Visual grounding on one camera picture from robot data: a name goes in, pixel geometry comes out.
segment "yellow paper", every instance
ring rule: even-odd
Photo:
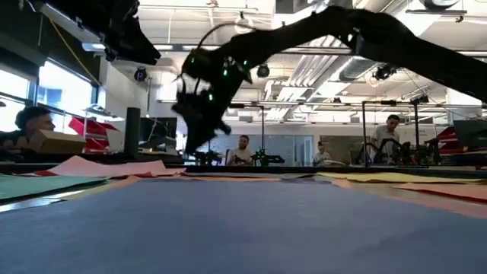
[[[333,172],[319,172],[318,174],[325,177],[335,179],[347,179],[360,183],[487,183],[487,180],[482,179],[424,177],[394,172],[380,172],[369,174],[339,174]]]

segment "security camera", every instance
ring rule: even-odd
[[[259,65],[259,68],[257,69],[257,76],[259,78],[266,78],[267,76],[269,76],[269,73],[271,71],[269,70],[269,67],[267,66],[267,64],[262,64],[262,65]]]
[[[147,79],[147,72],[144,67],[137,68],[134,74],[134,79],[136,81],[145,81],[145,79]]]

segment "robotic arm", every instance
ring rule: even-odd
[[[284,49],[326,35],[340,39],[355,55],[408,68],[487,102],[484,62],[419,39],[391,15],[331,6],[277,30],[255,30],[233,37],[219,49],[198,48],[188,55],[183,73],[197,78],[197,83],[207,81],[210,88],[199,94],[196,90],[187,94],[183,89],[177,95],[173,110],[188,127],[186,152],[215,137],[216,129],[231,132],[221,117],[242,81],[252,82],[251,68]]]
[[[94,34],[105,46],[108,61],[127,59],[155,65],[161,54],[142,33],[137,0],[27,0],[37,12],[53,10],[82,30]]]

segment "blue mat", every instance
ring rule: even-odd
[[[487,273],[487,220],[318,183],[142,180],[0,214],[1,273]]]

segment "standing man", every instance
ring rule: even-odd
[[[37,130],[53,131],[55,128],[51,112],[43,107],[25,107],[17,114],[15,125],[19,130],[0,133],[0,148],[24,147]]]
[[[394,139],[399,142],[399,133],[395,131],[397,125],[399,125],[399,117],[395,114],[389,115],[389,117],[387,117],[387,124],[385,126],[378,126],[375,129],[375,133],[371,140],[372,143],[379,148],[384,139]],[[390,164],[394,153],[394,143],[386,143],[382,149],[382,153],[387,155],[387,161]]]
[[[314,155],[313,166],[324,167],[326,166],[326,160],[331,160],[329,153],[325,151],[325,145],[322,142],[318,142],[318,153]]]
[[[228,154],[227,165],[229,166],[251,166],[252,155],[247,149],[249,136],[242,135],[238,141],[238,148],[231,150]]]

